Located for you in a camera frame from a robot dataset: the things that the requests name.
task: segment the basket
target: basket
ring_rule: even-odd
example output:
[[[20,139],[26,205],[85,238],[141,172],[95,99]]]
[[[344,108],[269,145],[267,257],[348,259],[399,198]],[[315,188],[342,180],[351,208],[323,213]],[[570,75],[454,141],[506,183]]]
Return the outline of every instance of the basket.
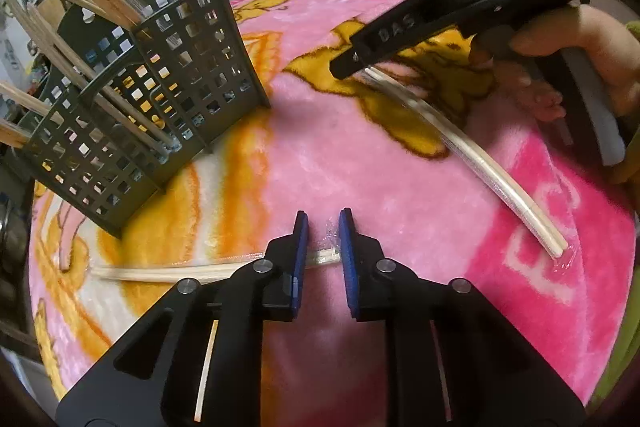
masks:
[[[131,34],[98,17],[87,25],[75,8],[58,31],[100,73],[79,92],[52,70],[41,95],[52,108],[46,118],[28,113],[20,121],[33,136],[14,151],[36,179],[119,236],[183,165],[269,103],[228,0],[177,0]],[[95,99],[106,85],[177,146],[159,154],[101,110]]]

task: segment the hand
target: hand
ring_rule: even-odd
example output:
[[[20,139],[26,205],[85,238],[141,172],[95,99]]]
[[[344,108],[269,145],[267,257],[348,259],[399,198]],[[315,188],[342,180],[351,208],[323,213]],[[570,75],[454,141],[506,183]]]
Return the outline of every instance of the hand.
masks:
[[[529,57],[544,57],[572,46],[584,48],[606,84],[613,112],[622,116],[640,105],[640,42],[616,19],[591,6],[545,12],[520,28],[510,46]],[[474,39],[469,63],[484,69],[492,62],[498,84],[535,118],[564,117],[562,95],[548,82],[532,80],[517,62],[492,61]]]

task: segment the green fabric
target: green fabric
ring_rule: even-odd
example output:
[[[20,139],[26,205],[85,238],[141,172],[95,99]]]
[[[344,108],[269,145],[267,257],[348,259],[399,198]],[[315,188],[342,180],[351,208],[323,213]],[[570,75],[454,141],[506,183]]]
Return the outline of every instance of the green fabric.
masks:
[[[640,349],[640,267],[634,270],[620,333],[613,346],[609,363],[591,396],[589,409],[597,407],[611,392],[638,349]]]

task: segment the silver bolt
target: silver bolt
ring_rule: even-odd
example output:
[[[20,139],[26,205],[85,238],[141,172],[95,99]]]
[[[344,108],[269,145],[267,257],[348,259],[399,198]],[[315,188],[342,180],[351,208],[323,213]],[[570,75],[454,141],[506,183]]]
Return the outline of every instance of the silver bolt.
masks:
[[[254,270],[258,273],[267,273],[271,268],[273,268],[273,263],[269,259],[258,259],[254,263]]]
[[[376,268],[382,273],[391,273],[396,269],[396,263],[391,259],[380,259],[380,261],[376,263]]]
[[[200,283],[195,279],[182,279],[180,282],[178,282],[178,292],[183,295],[188,295],[189,293],[193,292],[194,289],[196,289],[199,285]]]
[[[451,287],[458,293],[469,293],[471,291],[471,283],[466,279],[454,279]]]

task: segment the pink tablecloth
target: pink tablecloth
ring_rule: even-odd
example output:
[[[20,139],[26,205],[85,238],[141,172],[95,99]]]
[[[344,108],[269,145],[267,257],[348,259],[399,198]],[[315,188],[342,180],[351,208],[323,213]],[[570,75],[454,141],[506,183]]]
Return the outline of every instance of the pink tablecloth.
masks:
[[[331,248],[340,209],[425,279],[466,277],[586,401],[620,327],[634,258],[622,195],[546,145],[536,122],[469,69],[450,30],[385,67],[463,126],[552,216],[575,251],[555,271],[521,222],[432,129],[328,61],[366,21],[401,0],[238,0],[245,45],[270,96],[131,223],[122,241],[40,191],[30,250],[36,330],[64,394],[166,285],[116,283],[91,263],[201,264],[264,251],[307,212],[311,250]],[[60,273],[60,248],[72,271]],[[339,265],[306,272],[299,318],[264,340],[264,425],[379,424],[383,327],[356,324]]]

